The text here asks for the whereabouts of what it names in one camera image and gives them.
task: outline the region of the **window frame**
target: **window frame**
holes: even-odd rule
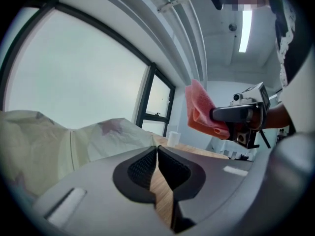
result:
[[[151,115],[147,114],[147,106],[149,102],[149,96],[151,92],[151,87],[153,83],[154,76],[157,76],[163,83],[165,83],[166,86],[170,88],[169,93],[169,104],[167,108],[167,114],[166,117],[161,117],[158,115]],[[146,83],[144,85],[144,91],[141,97],[140,105],[139,105],[139,111],[136,119],[136,125],[142,128],[142,124],[144,120],[153,120],[153,121],[160,121],[165,123],[163,136],[166,137],[167,132],[167,126],[169,124],[169,120],[171,117],[173,102],[174,102],[174,95],[175,95],[175,86],[161,73],[161,71],[157,68],[157,65],[155,63],[152,63],[149,68],[148,77],[146,80]]]
[[[157,65],[154,62],[151,62],[140,50],[138,50],[133,44],[131,44],[127,39],[122,37],[118,32],[102,23],[98,19],[90,16],[89,14],[78,10],[72,6],[69,6],[64,3],[60,3],[59,0],[29,0],[24,7],[33,7],[38,8],[39,10],[25,23],[21,28],[18,34],[15,36],[13,42],[11,43],[9,50],[7,51],[3,63],[0,69],[0,111],[4,111],[4,101],[5,101],[5,90],[7,87],[9,75],[13,66],[13,63],[23,45],[25,40],[31,31],[36,27],[36,25],[41,21],[44,16],[49,13],[51,10],[55,9],[66,13],[70,16],[73,16],[77,19],[82,20],[83,22],[97,28],[106,35],[115,39],[118,43],[123,45],[134,55],[136,55],[140,60],[142,60],[147,66],[149,66],[149,72],[145,85],[143,88],[142,97],[139,104],[139,110],[136,117],[135,124],[142,127],[143,120],[154,120],[161,121],[165,123],[165,128],[163,131],[163,136],[166,136],[167,125],[171,116],[172,105],[174,101],[175,87],[172,83],[165,77],[165,75],[157,68]],[[157,115],[147,114],[146,109],[149,101],[149,95],[153,83],[154,75],[160,78],[171,90],[169,94],[169,105],[167,109],[167,116],[160,117]]]

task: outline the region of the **white sticker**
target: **white sticker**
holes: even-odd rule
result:
[[[47,220],[58,228],[63,227],[73,215],[86,193],[86,190],[74,188]]]
[[[242,177],[246,177],[247,174],[248,174],[248,171],[240,170],[240,169],[233,168],[233,167],[230,167],[230,166],[225,166],[225,167],[223,168],[223,170],[224,170],[225,172],[229,172],[229,173],[232,173],[232,174],[236,174],[236,175],[239,175],[239,176],[242,176]]]

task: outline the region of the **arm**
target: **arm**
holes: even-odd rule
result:
[[[260,122],[259,113],[254,113],[251,121],[253,128],[258,127]],[[265,128],[283,128],[290,125],[290,116],[283,103],[268,110]]]

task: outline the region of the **wooden table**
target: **wooden table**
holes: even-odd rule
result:
[[[168,140],[165,137],[154,134],[153,138],[158,144],[164,147],[167,147]],[[198,155],[228,159],[228,157],[225,155],[216,154],[213,152],[209,152],[203,149],[198,149],[198,148],[191,147],[184,144],[178,144],[175,146],[175,148],[180,149],[182,151],[198,154]],[[155,193],[156,195],[157,213],[162,218],[162,220],[170,227],[171,219],[172,219],[172,209],[173,209],[173,191],[168,186],[165,178],[163,177],[162,173],[158,169],[158,163],[151,179],[150,191]]]

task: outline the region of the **hand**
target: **hand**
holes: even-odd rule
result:
[[[260,111],[254,111],[252,119],[249,122],[249,127],[252,129],[258,129],[260,125]]]

